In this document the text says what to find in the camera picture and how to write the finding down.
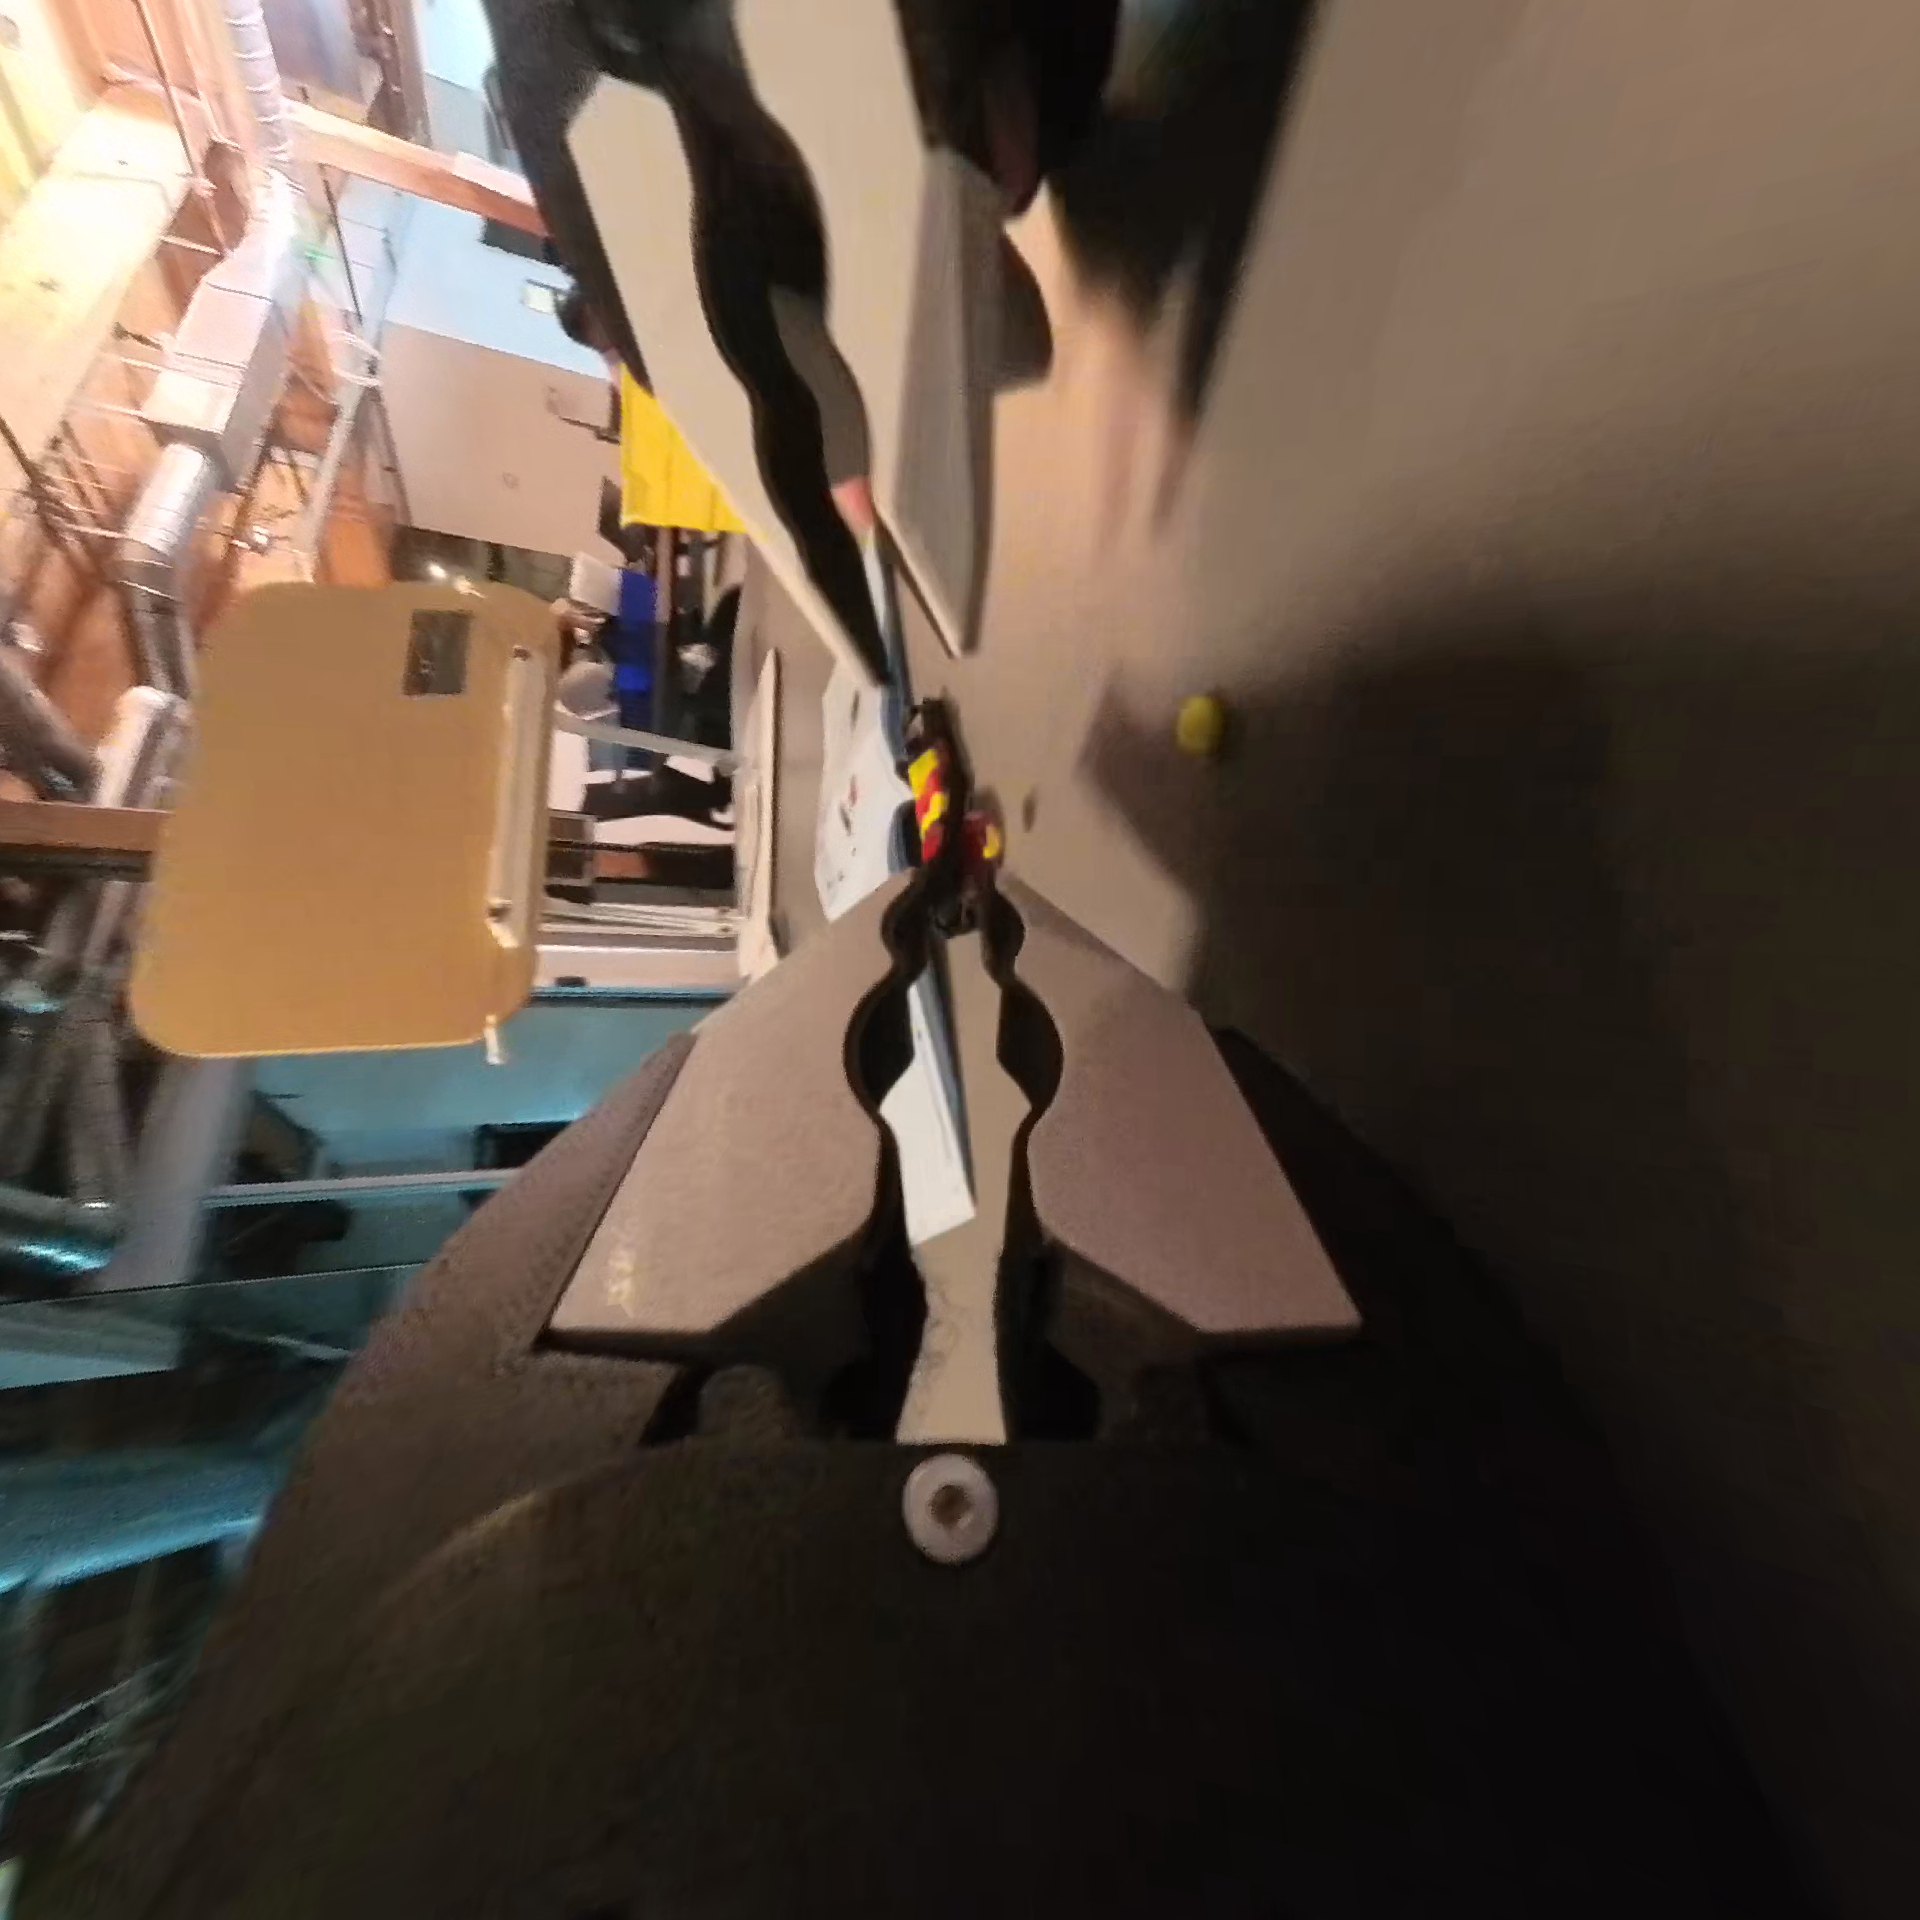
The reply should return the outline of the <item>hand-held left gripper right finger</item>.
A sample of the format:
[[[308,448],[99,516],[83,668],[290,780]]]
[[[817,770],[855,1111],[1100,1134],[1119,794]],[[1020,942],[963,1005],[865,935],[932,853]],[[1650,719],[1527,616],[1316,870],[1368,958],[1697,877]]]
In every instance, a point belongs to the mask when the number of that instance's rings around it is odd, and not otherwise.
[[[981,922],[1026,1111],[1002,1244],[1010,1352],[1213,1358],[1360,1309],[1204,1020],[1020,877]]]

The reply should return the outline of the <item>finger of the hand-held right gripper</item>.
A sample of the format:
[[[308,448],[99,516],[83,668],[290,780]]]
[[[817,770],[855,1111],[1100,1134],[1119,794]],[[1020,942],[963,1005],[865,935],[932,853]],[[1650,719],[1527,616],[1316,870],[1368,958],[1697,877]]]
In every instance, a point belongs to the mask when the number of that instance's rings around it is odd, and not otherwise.
[[[907,424],[907,85],[578,83],[563,237],[675,428],[858,685],[888,646],[828,440],[896,510]]]
[[[932,149],[906,325],[895,543],[949,656],[977,650],[987,583],[1002,333],[993,181],[961,154]]]

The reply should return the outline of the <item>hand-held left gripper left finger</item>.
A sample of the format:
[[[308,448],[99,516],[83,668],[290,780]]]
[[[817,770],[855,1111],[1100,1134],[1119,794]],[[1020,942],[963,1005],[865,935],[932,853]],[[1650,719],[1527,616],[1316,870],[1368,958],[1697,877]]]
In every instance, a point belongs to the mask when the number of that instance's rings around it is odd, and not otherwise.
[[[704,1020],[546,1332],[631,1358],[858,1358],[898,1222],[921,879],[889,877]]]

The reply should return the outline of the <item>black yellow red lego model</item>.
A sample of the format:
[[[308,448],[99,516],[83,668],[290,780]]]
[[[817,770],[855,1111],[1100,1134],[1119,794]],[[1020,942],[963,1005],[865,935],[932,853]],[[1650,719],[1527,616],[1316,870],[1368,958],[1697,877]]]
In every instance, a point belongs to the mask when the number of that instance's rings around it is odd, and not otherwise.
[[[914,858],[925,869],[945,858],[965,794],[965,758],[947,699],[924,699],[906,716],[903,780],[912,806]]]

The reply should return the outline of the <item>person's right hand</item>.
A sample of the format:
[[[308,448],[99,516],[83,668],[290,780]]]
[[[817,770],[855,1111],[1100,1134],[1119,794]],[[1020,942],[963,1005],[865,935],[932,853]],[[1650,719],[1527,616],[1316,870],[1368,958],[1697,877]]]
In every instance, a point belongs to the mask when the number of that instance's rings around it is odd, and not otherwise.
[[[977,83],[981,171],[993,181],[1000,215],[1013,221],[1040,192],[1040,103],[1024,51],[1009,45]]]

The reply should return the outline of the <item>yellow plastic bin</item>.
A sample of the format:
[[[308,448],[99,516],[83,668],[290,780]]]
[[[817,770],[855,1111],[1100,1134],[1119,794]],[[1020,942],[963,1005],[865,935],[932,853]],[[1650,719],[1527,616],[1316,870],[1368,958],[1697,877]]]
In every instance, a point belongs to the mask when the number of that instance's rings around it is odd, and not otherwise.
[[[745,522],[629,368],[618,375],[618,524],[677,534],[744,538]]]

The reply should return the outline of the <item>white instruction booklet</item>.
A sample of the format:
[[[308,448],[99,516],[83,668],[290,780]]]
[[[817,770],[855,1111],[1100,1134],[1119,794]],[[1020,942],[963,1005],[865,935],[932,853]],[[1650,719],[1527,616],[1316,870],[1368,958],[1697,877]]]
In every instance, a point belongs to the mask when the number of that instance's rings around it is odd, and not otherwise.
[[[813,826],[813,886],[828,922],[844,918],[919,850],[906,780],[906,719],[891,687],[858,685],[836,664],[823,693],[823,778]],[[963,1080],[941,962],[907,996],[914,1056],[881,1102],[896,1139],[912,1244],[956,1231],[977,1213]]]

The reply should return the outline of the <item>blue plastic bin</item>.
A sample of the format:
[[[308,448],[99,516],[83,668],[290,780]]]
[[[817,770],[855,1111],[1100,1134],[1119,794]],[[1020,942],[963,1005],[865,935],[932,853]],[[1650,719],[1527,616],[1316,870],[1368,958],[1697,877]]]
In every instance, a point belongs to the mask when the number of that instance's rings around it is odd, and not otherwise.
[[[657,728],[657,698],[663,678],[659,664],[660,636],[655,573],[645,566],[623,566],[604,644],[612,662],[616,716],[624,728]]]

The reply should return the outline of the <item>white flat base plate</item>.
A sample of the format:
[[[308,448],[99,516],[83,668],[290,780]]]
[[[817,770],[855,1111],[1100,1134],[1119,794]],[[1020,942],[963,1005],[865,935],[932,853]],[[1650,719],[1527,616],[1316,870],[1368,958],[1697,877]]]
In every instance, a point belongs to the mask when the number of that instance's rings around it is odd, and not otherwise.
[[[778,805],[779,805],[779,658],[735,658],[737,805],[737,968],[744,982],[771,973],[779,958]]]

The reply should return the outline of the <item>ribbed silver duct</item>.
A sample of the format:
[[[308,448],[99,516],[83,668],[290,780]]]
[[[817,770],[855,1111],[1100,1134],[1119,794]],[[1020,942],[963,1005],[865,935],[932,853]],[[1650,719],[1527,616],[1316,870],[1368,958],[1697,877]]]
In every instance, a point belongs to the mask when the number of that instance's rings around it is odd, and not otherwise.
[[[200,640],[188,608],[188,578],[196,564],[201,524],[221,493],[221,470],[201,445],[160,445],[114,548],[135,676],[181,703],[200,695]]]

